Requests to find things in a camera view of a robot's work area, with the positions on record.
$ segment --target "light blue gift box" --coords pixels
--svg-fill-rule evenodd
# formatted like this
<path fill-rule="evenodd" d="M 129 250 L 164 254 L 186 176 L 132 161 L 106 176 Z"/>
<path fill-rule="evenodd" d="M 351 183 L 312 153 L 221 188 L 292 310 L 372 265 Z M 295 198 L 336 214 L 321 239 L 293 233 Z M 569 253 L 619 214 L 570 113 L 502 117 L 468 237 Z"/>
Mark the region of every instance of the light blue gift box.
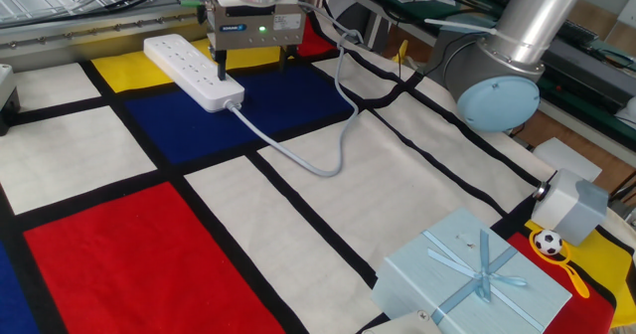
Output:
<path fill-rule="evenodd" d="M 443 334 L 543 333 L 571 298 L 465 209 L 385 258 L 377 276 L 372 298 L 390 319 L 423 309 Z"/>

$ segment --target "soccer ball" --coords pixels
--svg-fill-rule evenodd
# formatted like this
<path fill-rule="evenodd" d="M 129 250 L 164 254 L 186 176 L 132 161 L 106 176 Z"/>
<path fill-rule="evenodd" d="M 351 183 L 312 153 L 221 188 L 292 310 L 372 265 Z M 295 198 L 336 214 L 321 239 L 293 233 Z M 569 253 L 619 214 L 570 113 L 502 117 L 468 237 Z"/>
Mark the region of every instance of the soccer ball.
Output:
<path fill-rule="evenodd" d="M 543 254 L 555 255 L 563 248 L 563 240 L 556 232 L 543 230 L 535 236 L 535 246 Z"/>

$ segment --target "white power strip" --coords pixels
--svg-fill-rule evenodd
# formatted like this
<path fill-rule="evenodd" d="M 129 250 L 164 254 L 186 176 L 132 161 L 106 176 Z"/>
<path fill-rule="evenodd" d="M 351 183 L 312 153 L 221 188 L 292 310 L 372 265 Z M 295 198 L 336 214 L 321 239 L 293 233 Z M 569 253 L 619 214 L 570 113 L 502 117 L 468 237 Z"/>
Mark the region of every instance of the white power strip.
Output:
<path fill-rule="evenodd" d="M 143 52 L 161 71 L 208 112 L 242 103 L 245 89 L 230 76 L 217 76 L 217 65 L 179 35 L 144 40 Z"/>

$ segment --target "label sticker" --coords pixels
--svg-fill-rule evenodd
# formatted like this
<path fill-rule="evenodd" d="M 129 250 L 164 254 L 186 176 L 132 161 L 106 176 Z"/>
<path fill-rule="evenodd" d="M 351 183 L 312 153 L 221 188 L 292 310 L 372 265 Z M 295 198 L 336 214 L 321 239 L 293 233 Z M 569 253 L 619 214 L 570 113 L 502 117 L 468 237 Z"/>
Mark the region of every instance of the label sticker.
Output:
<path fill-rule="evenodd" d="M 219 31 L 221 32 L 242 32 L 247 29 L 247 25 L 227 25 L 221 26 Z"/>
<path fill-rule="evenodd" d="M 274 16 L 274 31 L 297 30 L 301 20 L 300 14 Z"/>

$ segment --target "blue ribbon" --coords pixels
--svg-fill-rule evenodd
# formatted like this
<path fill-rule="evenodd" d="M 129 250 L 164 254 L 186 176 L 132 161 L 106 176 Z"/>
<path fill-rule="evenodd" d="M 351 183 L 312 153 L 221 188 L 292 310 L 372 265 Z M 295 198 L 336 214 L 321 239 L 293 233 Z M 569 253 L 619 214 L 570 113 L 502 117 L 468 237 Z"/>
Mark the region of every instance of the blue ribbon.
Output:
<path fill-rule="evenodd" d="M 454 307 L 457 306 L 457 304 L 466 299 L 471 293 L 476 293 L 477 296 L 479 296 L 485 302 L 490 302 L 491 294 L 494 294 L 496 297 L 506 303 L 511 309 L 513 309 L 517 314 L 524 318 L 530 325 L 535 327 L 535 329 L 540 332 L 544 331 L 545 327 L 541 325 L 541 323 L 539 323 L 535 318 L 533 318 L 524 309 L 522 309 L 519 305 L 508 298 L 499 289 L 494 286 L 491 287 L 491 280 L 498 280 L 504 283 L 519 286 L 528 284 L 528 282 L 521 277 L 503 276 L 495 273 L 497 270 L 499 270 L 499 268 L 504 266 L 504 264 L 506 264 L 506 262 L 510 260 L 510 258 L 517 254 L 517 250 L 512 247 L 508 247 L 506 250 L 504 250 L 503 253 L 501 253 L 497 258 L 495 258 L 495 260 L 491 262 L 489 258 L 490 251 L 488 245 L 488 234 L 485 231 L 481 230 L 479 238 L 481 270 L 477 272 L 429 231 L 425 231 L 423 234 L 431 242 L 438 246 L 439 249 L 444 252 L 444 254 L 450 257 L 449 259 L 448 257 L 439 254 L 434 250 L 428 249 L 428 255 L 431 258 L 472 278 L 468 283 L 466 283 L 453 295 L 446 299 L 446 301 L 441 303 L 439 307 L 437 307 L 437 309 L 435 309 L 431 316 L 435 324 L 439 324 L 444 316 L 446 316 L 446 313 L 451 311 Z"/>

